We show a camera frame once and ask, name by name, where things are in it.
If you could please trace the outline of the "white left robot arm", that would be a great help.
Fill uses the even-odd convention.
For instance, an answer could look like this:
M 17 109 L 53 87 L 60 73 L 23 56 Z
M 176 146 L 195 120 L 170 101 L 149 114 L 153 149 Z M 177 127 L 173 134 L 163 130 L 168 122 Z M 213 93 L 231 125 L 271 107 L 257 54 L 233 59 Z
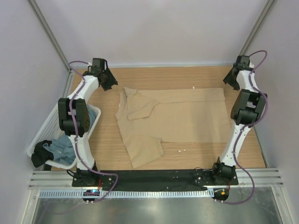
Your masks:
M 68 97 L 60 98 L 57 105 L 60 129 L 69 137 L 75 151 L 77 173 L 84 174 L 83 182 L 93 187 L 98 183 L 100 175 L 118 175 L 102 173 L 96 168 L 88 141 L 91 122 L 86 102 L 99 87 L 107 91 L 118 82 L 106 59 L 93 58 L 92 63 L 86 64 L 87 70 L 83 74 L 72 68 L 80 76 L 81 82 Z

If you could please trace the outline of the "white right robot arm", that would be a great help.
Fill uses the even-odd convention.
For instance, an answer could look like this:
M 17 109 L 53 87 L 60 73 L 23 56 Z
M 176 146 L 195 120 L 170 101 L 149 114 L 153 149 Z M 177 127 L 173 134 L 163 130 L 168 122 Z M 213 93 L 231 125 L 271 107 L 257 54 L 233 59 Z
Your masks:
M 235 168 L 239 166 L 237 157 L 243 142 L 252 126 L 265 116 L 268 109 L 267 96 L 255 82 L 255 67 L 249 56 L 238 56 L 223 82 L 240 92 L 230 113 L 232 133 L 210 174 L 211 181 L 217 185 L 227 184 L 234 179 Z

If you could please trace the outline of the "beige t shirt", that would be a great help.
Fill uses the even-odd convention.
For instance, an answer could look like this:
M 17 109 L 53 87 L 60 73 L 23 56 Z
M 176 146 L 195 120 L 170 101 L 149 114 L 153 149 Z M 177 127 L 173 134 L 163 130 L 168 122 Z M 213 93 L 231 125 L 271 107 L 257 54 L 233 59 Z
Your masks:
M 125 87 L 115 117 L 133 168 L 162 157 L 162 142 L 226 143 L 230 131 L 223 88 Z

